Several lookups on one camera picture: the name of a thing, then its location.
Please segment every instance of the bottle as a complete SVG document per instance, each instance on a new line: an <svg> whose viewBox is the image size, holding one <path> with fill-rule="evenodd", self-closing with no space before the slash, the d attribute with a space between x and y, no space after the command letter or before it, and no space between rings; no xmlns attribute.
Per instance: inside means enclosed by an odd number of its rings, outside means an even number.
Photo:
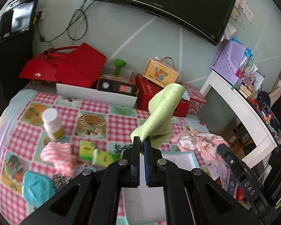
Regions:
<svg viewBox="0 0 281 225"><path fill-rule="evenodd" d="M41 119L49 138L52 141L60 140L63 136L63 129L56 109L48 108L42 113Z"/></svg>

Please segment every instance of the wooden box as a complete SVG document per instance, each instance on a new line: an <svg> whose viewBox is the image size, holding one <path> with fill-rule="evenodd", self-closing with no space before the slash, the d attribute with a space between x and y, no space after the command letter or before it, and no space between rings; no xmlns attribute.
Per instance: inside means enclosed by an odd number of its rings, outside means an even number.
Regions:
<svg viewBox="0 0 281 225"><path fill-rule="evenodd" d="M135 96L137 94L137 87L134 79L135 75L133 73L130 79L113 74L100 75L97 90Z"/></svg>
<svg viewBox="0 0 281 225"><path fill-rule="evenodd" d="M143 74L145 78L158 84L162 88L174 83L180 74L180 71L175 68L174 61L172 66L162 61L166 58L150 58Z"/></svg>

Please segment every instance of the red bag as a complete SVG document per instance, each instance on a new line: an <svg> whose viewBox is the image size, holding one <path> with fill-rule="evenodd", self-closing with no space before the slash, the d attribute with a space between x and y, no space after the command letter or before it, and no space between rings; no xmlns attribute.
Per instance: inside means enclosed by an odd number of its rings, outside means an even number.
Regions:
<svg viewBox="0 0 281 225"><path fill-rule="evenodd" d="M58 52L67 49L75 50ZM98 79L105 62L103 54L82 43L80 46L66 46L40 53L26 63L19 78L89 88Z"/></svg>

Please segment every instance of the pink towel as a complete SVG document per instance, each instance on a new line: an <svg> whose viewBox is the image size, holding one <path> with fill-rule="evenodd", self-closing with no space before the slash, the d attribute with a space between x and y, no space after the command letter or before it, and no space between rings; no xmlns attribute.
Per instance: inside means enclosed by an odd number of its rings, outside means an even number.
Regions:
<svg viewBox="0 0 281 225"><path fill-rule="evenodd" d="M57 170L63 176L75 176L76 158L72 155L70 143L50 142L40 153L43 161L52 162Z"/></svg>
<svg viewBox="0 0 281 225"><path fill-rule="evenodd" d="M176 142L182 152L198 150L206 162L221 159L220 155L217 154L219 144L228 146L228 143L221 136L196 131L181 132L172 138L172 141Z"/></svg>

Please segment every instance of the paper on wall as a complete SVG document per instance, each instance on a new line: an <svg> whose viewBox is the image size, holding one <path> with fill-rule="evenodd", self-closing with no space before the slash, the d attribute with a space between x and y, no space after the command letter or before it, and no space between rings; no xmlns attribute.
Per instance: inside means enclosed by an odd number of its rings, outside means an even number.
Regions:
<svg viewBox="0 0 281 225"><path fill-rule="evenodd" d="M220 41L223 41L224 39L229 40L236 31L236 28L230 22L228 22Z"/></svg>
<svg viewBox="0 0 281 225"><path fill-rule="evenodd" d="M252 19L254 18L254 11L246 0L235 1L231 17L236 23L238 18L240 17L241 12L246 16L247 20L252 23Z"/></svg>
<svg viewBox="0 0 281 225"><path fill-rule="evenodd" d="M254 12L253 12L251 6L249 5L249 3L247 3L246 0L242 0L242 2L240 3L239 6L240 6L240 10L242 11L242 13L246 16L248 21L252 24L252 19L254 18Z"/></svg>

